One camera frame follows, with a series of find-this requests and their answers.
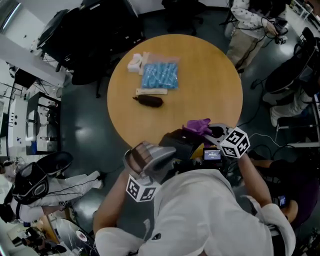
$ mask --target small brown object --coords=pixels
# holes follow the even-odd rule
[[[133,97],[133,99],[135,99],[142,105],[153,107],[153,108],[159,108],[164,103],[162,98],[154,97],[150,95],[139,95],[138,97]]]

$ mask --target office chair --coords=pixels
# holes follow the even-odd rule
[[[177,28],[191,28],[192,35],[197,34],[197,30],[193,25],[193,20],[198,20],[200,24],[204,23],[204,19],[196,17],[206,10],[206,5],[199,0],[162,0],[162,5],[168,12],[167,19],[172,21],[172,24],[167,29],[169,33]]]
[[[88,58],[78,61],[72,76],[72,84],[77,86],[91,84],[96,81],[95,97],[100,98],[99,89],[103,77],[111,77],[113,69],[120,58],[111,61],[109,53],[98,46]]]

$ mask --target black device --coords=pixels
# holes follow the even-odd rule
[[[150,96],[150,95],[138,95],[137,97],[133,97],[134,100],[138,101],[141,105],[159,108],[163,105],[162,98]]]
[[[205,164],[219,164],[222,163],[222,155],[219,149],[214,147],[205,147],[203,149],[203,160]]]
[[[204,142],[204,138],[198,134],[184,129],[177,129],[163,136],[159,143],[162,147],[174,147],[174,157],[188,161],[195,150]]]
[[[279,195],[273,198],[273,203],[278,205],[279,208],[284,208],[287,205],[287,198],[285,195]]]

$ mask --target white jacket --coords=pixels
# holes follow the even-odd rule
[[[267,21],[274,19],[268,18],[268,14],[263,15],[261,12],[254,9],[249,9],[250,0],[234,0],[231,12],[234,17],[239,21],[238,28],[248,36],[253,38],[262,39],[266,32],[263,26]],[[286,10],[280,13],[279,17],[286,18]]]

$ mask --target hand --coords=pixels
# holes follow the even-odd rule
[[[264,27],[267,30],[267,32],[269,32],[271,35],[273,35],[275,37],[278,35],[278,32],[277,32],[275,26],[270,21],[267,21],[266,26],[264,26]]]

